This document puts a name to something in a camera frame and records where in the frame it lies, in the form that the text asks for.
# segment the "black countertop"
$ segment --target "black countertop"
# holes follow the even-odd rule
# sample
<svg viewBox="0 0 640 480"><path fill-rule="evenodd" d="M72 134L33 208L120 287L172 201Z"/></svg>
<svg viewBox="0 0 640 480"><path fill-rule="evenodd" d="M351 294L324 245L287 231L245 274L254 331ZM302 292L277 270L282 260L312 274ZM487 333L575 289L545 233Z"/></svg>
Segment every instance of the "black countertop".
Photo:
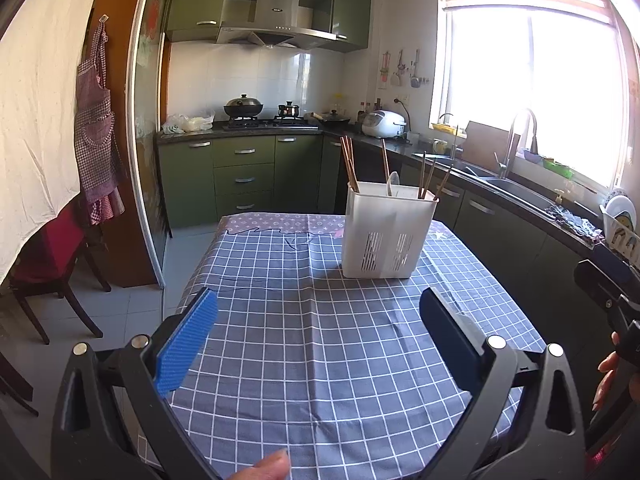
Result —
<svg viewBox="0 0 640 480"><path fill-rule="evenodd" d="M317 130L302 130L302 129L290 129L283 130L281 128L257 128L255 130L224 130L222 126L225 122L214 123L214 127L210 130L203 130L199 132L190 132L186 134L158 134L158 144L171 144L173 142L188 142L190 140L197 141L201 139L223 139L227 137L251 137L251 136L266 136L266 135L327 135L339 139L343 136L348 136L353 139L353 142L357 142L363 148L369 148L371 150L380 150L382 148L382 140L375 139L373 137L367 137L363 134L357 134L348 128L327 128L319 125ZM405 144L393 139L385 139L386 151L389 158L395 158L401 164L407 164L414 168L420 168L422 165L422 157L415 156L416 152L423 152L427 146L421 142L417 144ZM444 174L449 169L448 166L436 163L434 170L434 176L437 178L444 177ZM476 195L489 200L495 205L514 213L523 220L535 225L535 227L543 230L548 235L555 238L561 244L566 245L572 251L577 253L583 258L589 258L591 254L591 247L581 238L578 238L574 234L562 229L555 221L548 216L542 214L538 209L529 206L520 200L513 198L511 195L503 193L500 189L485 183L484 181L466 174L462 171L453 169L447 180L454 186L461 187ZM553 193L548 192L546 197L553 200Z"/></svg>

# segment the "blue gripper pad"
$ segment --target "blue gripper pad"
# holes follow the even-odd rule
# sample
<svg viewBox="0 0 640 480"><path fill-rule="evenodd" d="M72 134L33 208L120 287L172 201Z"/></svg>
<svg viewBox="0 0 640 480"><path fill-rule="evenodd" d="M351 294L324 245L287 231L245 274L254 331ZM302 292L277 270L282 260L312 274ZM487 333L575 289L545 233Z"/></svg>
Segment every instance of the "blue gripper pad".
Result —
<svg viewBox="0 0 640 480"><path fill-rule="evenodd" d="M180 387L217 316L218 297L204 287L156 356L154 385L161 397Z"/></svg>

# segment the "backsplash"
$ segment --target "backsplash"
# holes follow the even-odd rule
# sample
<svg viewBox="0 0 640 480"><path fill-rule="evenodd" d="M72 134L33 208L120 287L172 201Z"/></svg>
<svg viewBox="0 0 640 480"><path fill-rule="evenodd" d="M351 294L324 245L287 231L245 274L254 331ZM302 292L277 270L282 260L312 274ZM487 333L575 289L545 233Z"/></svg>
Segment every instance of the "backsplash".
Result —
<svg viewBox="0 0 640 480"><path fill-rule="evenodd" d="M293 101L305 112L330 110L342 87L344 54L322 48L266 48L256 45L174 43L169 62L167 114L227 120L226 102L241 94L264 105L272 118L278 105Z"/></svg>

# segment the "checkered tablecloth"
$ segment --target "checkered tablecloth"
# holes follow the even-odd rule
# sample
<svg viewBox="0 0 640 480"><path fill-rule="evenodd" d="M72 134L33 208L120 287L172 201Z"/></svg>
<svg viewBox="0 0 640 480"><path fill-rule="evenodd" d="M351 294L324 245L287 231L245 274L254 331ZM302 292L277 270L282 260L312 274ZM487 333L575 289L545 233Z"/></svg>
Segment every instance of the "checkered tablecloth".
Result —
<svg viewBox="0 0 640 480"><path fill-rule="evenodd" d="M181 307L207 285L218 291L220 312L169 402L224 478L283 447L293 480L386 480L420 471L470 399L420 320L418 300L428 286L485 334L514 348L544 348L443 224L432 223L411 278L350 280L340 271L343 222L225 219L186 287ZM498 432L509 427L519 396L512 390Z"/></svg>

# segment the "stainless steel range hood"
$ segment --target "stainless steel range hood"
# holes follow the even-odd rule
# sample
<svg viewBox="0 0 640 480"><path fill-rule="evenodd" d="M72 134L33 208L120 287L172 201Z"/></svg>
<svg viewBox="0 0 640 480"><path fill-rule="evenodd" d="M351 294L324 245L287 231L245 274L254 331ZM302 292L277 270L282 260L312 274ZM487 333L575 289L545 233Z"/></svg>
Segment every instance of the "stainless steel range hood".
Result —
<svg viewBox="0 0 640 480"><path fill-rule="evenodd" d="M335 41L335 34L298 27L299 0L257 0L253 22L220 25L217 43L253 43L308 50Z"/></svg>

